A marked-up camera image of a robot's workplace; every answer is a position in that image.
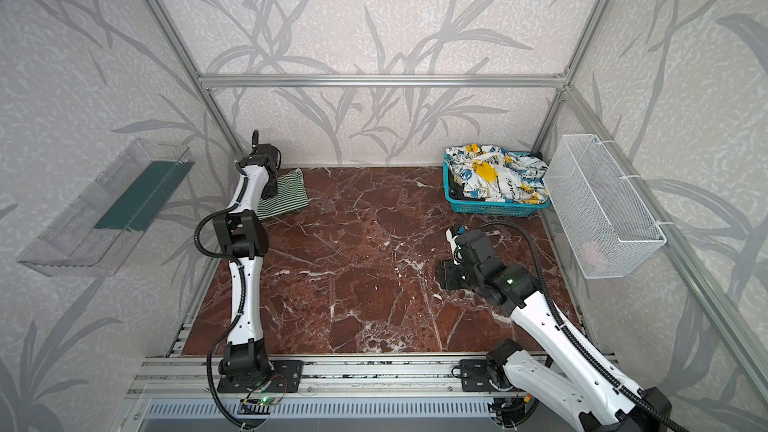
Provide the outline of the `green white striped shirt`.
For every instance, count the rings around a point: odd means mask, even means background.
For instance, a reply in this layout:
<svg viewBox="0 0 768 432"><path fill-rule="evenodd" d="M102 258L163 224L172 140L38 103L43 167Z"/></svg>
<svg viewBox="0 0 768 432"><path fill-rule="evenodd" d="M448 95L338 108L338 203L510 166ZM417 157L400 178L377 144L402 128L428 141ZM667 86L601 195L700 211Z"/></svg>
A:
<svg viewBox="0 0 768 432"><path fill-rule="evenodd" d="M266 220L299 211L309 205L309 198L301 169L295 169L277 178L278 193L270 199L262 199L257 217Z"/></svg>

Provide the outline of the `white yellow blue printed garment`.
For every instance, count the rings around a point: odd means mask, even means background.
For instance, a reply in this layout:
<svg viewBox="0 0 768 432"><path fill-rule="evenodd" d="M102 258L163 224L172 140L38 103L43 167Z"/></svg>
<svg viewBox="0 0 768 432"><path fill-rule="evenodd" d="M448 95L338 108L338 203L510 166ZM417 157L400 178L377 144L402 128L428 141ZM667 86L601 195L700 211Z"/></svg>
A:
<svg viewBox="0 0 768 432"><path fill-rule="evenodd" d="M549 201L543 183L548 165L538 157L472 143L448 147L444 165L452 198L523 205Z"/></svg>

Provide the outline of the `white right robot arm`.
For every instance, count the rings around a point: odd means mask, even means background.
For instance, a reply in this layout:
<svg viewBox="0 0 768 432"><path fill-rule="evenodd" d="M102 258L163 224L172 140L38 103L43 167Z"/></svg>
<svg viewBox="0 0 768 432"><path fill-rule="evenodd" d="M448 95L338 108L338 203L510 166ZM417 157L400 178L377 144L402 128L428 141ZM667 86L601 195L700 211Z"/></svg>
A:
<svg viewBox="0 0 768 432"><path fill-rule="evenodd" d="M503 266L482 277L467 263L442 261L436 272L446 290L471 290L509 314L561 369L536 365L509 339L486 355L495 386L526 391L576 431L668 431L671 403L656 388L639 384L608 361L550 307L539 281L524 267Z"/></svg>

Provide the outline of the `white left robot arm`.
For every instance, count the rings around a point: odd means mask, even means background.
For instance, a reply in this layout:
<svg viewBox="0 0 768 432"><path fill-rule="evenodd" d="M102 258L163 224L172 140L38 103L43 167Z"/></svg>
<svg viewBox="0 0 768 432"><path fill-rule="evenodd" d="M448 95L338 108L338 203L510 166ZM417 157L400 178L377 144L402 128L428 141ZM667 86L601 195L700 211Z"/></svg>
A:
<svg viewBox="0 0 768 432"><path fill-rule="evenodd" d="M276 172L265 156L243 159L237 168L238 189L225 212L213 219L232 278L232 325L219 373L230 387L257 388L273 376L273 367L260 319L260 275L269 238L256 211L276 184Z"/></svg>

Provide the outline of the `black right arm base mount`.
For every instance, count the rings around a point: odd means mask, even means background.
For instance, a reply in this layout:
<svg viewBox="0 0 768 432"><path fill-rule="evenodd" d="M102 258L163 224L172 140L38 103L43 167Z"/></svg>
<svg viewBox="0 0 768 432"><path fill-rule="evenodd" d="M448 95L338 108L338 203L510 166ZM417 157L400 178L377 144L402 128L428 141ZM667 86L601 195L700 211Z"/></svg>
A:
<svg viewBox="0 0 768 432"><path fill-rule="evenodd" d="M465 393L498 393L502 396L516 396L522 390L513 386L503 371L503 364L513 354L525 352L517 342L506 339L481 358L460 359L451 369L453 378L461 382Z"/></svg>

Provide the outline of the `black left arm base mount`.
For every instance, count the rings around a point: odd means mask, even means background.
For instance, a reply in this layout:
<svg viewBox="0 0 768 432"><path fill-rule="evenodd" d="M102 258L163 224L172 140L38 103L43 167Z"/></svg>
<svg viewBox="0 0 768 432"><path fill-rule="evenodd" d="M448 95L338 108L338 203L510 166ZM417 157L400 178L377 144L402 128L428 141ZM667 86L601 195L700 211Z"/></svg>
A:
<svg viewBox="0 0 768 432"><path fill-rule="evenodd" d="M271 373L258 370L238 372L234 375L220 374L218 393L297 393L302 377L304 362L301 360L276 360L271 362Z"/></svg>

